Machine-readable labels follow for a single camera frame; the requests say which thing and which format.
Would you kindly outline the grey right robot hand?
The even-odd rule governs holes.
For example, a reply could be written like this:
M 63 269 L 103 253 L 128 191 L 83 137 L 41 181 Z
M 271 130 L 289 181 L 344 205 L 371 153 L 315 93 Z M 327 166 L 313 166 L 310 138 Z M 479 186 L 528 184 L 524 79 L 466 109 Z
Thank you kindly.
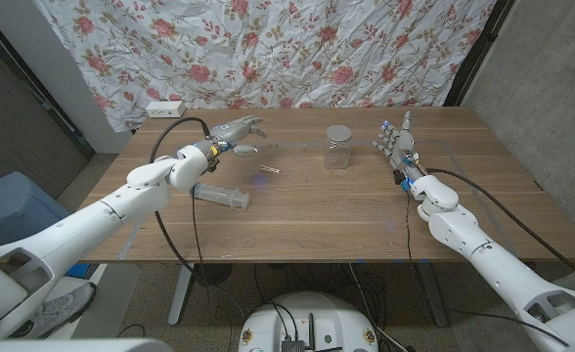
M 408 110 L 400 128 L 385 120 L 381 132 L 377 135 L 378 139 L 373 141 L 373 145 L 388 159 L 393 169 L 394 183 L 405 191 L 425 175 L 425 171 L 419 166 L 419 156 L 410 128 L 411 112 Z

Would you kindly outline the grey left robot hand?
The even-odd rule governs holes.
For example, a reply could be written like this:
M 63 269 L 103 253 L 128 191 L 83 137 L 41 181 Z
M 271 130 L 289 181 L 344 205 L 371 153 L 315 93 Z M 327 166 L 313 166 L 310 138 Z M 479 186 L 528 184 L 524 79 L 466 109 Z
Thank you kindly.
M 266 133 L 255 127 L 263 118 L 256 115 L 247 115 L 236 120 L 216 125 L 209 131 L 209 136 L 197 142 L 195 147 L 205 154 L 208 160 L 217 157 L 225 151 L 232 151 L 239 157 L 253 156 L 257 149 L 253 146 L 242 145 L 240 141 L 249 134 L 256 134 L 266 138 Z

